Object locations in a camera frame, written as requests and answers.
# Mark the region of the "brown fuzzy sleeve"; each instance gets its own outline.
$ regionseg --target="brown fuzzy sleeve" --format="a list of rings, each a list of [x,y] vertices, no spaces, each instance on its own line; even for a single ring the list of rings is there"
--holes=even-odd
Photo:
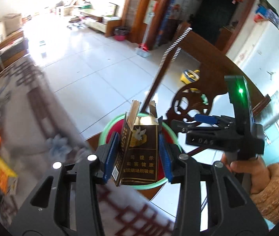
[[[274,224],[279,222],[279,163],[267,167],[271,174],[271,181],[259,194],[251,195],[258,210],[264,218]]]

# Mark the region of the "person's arm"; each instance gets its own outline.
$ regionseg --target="person's arm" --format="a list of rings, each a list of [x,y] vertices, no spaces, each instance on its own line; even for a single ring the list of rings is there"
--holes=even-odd
[[[223,155],[222,162],[235,173],[250,173],[252,179],[251,199],[264,218],[273,224],[279,222],[279,163],[266,167],[263,159],[235,161],[228,166]]]

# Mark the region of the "black door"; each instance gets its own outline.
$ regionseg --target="black door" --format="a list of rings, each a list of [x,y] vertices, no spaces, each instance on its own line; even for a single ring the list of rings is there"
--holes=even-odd
[[[219,29],[227,26],[237,7],[233,0],[203,0],[192,29],[211,44],[215,44]]]

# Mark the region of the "yellow box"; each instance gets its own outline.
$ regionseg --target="yellow box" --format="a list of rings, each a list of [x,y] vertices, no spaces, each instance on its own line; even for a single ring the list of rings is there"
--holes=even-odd
[[[0,158],[0,189],[6,195],[15,195],[18,175]]]

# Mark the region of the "white refrigerator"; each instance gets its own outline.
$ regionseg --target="white refrigerator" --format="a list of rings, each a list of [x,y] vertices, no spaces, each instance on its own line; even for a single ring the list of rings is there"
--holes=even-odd
[[[279,29],[270,21],[256,23],[233,62],[271,97],[279,89]]]

